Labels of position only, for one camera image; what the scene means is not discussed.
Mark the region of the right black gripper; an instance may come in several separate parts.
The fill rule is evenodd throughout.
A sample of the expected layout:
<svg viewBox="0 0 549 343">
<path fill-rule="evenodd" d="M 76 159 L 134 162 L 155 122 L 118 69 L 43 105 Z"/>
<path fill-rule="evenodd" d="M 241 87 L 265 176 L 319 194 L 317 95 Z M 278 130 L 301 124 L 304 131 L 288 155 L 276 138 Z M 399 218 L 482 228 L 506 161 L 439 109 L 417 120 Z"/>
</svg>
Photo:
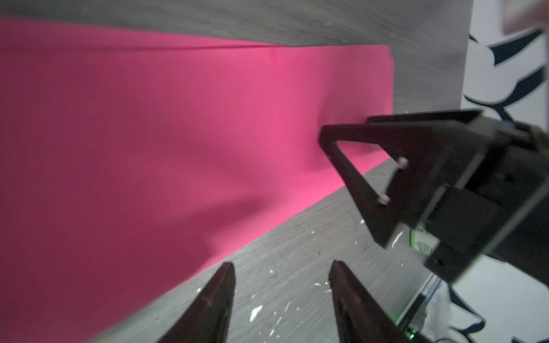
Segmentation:
<svg viewBox="0 0 549 343">
<path fill-rule="evenodd" d="M 548 283 L 548 134 L 478 109 L 368 117 L 325 125 L 319 144 L 350 192 L 372 238 L 390 248 L 402 226 L 440 242 L 427 267 L 455 282 L 492 255 Z M 377 193 L 341 141 L 374 144 L 407 166 Z"/>
</svg>

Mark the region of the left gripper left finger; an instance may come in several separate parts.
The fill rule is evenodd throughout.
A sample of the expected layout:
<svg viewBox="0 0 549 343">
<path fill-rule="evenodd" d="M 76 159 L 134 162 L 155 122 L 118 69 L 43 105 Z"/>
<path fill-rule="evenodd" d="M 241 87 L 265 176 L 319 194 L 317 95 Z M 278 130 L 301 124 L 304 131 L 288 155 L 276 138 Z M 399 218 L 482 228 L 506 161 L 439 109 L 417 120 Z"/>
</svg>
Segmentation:
<svg viewBox="0 0 549 343">
<path fill-rule="evenodd" d="M 234 264 L 231 262 L 222 263 L 187 311 L 158 340 L 158 343 L 226 342 L 235 286 Z"/>
</svg>

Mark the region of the pink paper sheet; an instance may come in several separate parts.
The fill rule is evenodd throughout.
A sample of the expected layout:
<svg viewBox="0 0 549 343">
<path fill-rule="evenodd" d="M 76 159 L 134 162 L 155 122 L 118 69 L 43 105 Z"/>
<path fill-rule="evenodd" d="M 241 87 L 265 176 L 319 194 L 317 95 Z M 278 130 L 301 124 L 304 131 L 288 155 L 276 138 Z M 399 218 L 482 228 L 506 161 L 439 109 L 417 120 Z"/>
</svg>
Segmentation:
<svg viewBox="0 0 549 343">
<path fill-rule="evenodd" d="M 1 341 L 83 342 L 342 186 L 386 45 L 1 19 Z"/>
</svg>

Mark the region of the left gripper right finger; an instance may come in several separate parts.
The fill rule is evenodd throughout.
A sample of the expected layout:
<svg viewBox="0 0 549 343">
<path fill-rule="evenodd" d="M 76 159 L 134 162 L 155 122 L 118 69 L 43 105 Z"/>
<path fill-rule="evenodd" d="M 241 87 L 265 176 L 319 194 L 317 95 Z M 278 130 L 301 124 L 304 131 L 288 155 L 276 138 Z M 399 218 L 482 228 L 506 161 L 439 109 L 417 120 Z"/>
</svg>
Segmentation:
<svg viewBox="0 0 549 343">
<path fill-rule="evenodd" d="M 333 261 L 329 282 L 341 342 L 407 342 L 346 263 Z"/>
</svg>

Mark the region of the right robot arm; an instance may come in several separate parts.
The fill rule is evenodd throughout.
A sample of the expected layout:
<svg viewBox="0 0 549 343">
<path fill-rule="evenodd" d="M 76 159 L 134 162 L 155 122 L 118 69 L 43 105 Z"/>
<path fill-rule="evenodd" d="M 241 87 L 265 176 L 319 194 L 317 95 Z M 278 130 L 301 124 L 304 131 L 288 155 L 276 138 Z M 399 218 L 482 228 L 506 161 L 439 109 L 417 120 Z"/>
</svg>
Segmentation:
<svg viewBox="0 0 549 343">
<path fill-rule="evenodd" d="M 342 141 L 374 144 L 397 162 L 378 194 L 342 153 Z M 393 322 L 346 263 L 329 280 L 341 342 L 428 342 L 442 317 L 435 296 L 484 254 L 548 283 L 548 134 L 480 110 L 370 117 L 325 125 L 319 143 L 342 177 L 373 239 L 425 230 L 438 240 L 425 266 L 436 276 Z"/>
</svg>

